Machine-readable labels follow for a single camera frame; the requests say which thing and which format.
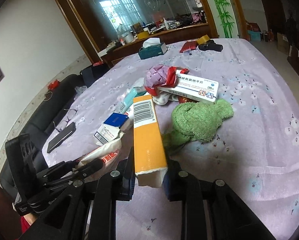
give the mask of metal bolt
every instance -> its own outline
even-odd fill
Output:
[[[178,175],[179,175],[180,177],[182,177],[182,178],[185,178],[185,177],[188,176],[188,173],[187,173],[186,171],[180,171],[180,172],[178,173]]]
[[[219,187],[223,187],[225,185],[225,182],[222,179],[218,179],[216,180],[216,185]]]
[[[120,172],[119,171],[112,171],[111,173],[110,173],[110,175],[112,176],[112,177],[117,177],[117,176],[119,176],[119,174],[120,174]]]
[[[84,182],[81,179],[75,180],[73,183],[74,187],[80,187],[83,184]]]

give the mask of table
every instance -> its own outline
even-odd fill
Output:
[[[288,239],[299,225],[299,106],[286,82],[248,41],[216,39],[222,52],[179,53],[184,42],[168,45],[165,55],[119,62],[71,106],[76,132],[51,154],[49,166],[74,160],[95,149],[93,135],[118,104],[117,97],[158,64],[190,69],[190,75],[220,83],[219,98],[232,104],[213,141],[187,144],[173,159],[198,179],[224,179],[277,239]],[[171,129],[177,102],[156,106],[162,133]],[[126,158],[132,131],[123,137]],[[181,204],[169,203],[162,189],[135,187],[133,200],[117,202],[117,239],[180,239]]]

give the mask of black phone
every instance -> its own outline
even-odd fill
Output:
[[[70,137],[76,131],[75,123],[70,123],[69,126],[64,128],[54,139],[52,139],[47,147],[47,153],[51,153],[56,147],[60,146],[63,141],[65,141],[68,137]]]

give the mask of barcode number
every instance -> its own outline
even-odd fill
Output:
[[[168,92],[172,93],[172,94],[175,94],[175,95],[179,95],[181,97],[185,97],[185,98],[188,98],[188,95],[187,94],[184,94],[184,93],[181,93],[181,92],[177,92],[177,91],[173,91],[173,90],[168,90]]]
[[[119,112],[121,113],[121,112],[124,110],[125,107],[126,107],[125,103],[122,102],[122,105],[121,105],[121,107],[119,108]]]
[[[105,139],[103,136],[101,136],[98,132],[96,133],[96,138],[97,138],[102,144],[106,144],[106,143],[108,143],[108,142],[106,141],[106,139]]]
[[[134,103],[134,128],[156,122],[152,100]]]

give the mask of green towel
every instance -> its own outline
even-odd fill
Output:
[[[224,119],[232,117],[234,111],[224,99],[214,105],[202,102],[183,103],[175,107],[171,114],[173,131],[163,134],[163,144],[167,148],[176,148],[188,141],[211,141]]]

